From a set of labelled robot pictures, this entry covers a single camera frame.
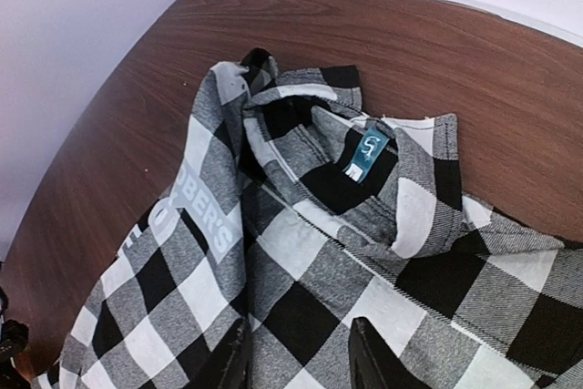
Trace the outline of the black white plaid shirt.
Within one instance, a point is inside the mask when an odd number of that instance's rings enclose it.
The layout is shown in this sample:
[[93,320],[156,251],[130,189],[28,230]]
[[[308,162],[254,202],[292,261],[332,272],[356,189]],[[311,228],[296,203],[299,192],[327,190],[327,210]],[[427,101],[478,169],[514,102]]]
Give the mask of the black white plaid shirt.
[[356,67],[202,80],[172,186],[35,388],[184,388],[239,318],[250,388],[351,388],[364,317],[409,388],[579,388],[582,246],[462,188],[457,119],[375,118]]

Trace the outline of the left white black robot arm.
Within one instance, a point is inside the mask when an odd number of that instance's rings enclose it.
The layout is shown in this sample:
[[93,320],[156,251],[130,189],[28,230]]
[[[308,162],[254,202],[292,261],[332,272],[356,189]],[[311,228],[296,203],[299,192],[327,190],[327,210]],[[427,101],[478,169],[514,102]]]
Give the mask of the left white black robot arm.
[[16,370],[13,358],[27,347],[29,330],[25,324],[5,318],[8,306],[8,297],[1,290],[1,387],[28,389],[30,383]]

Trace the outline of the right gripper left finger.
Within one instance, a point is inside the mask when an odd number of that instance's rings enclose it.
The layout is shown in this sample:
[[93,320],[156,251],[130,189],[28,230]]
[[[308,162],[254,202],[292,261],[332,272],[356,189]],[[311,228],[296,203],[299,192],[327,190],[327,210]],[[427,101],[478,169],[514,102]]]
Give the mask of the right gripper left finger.
[[217,388],[250,388],[251,328],[244,318],[236,320],[217,346]]

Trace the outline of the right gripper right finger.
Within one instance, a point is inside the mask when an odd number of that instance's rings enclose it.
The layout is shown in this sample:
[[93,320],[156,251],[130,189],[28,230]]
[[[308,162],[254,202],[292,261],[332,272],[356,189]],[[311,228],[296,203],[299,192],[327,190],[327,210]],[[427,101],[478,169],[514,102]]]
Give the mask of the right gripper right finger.
[[368,319],[353,319],[349,338],[352,388],[409,388],[410,377]]

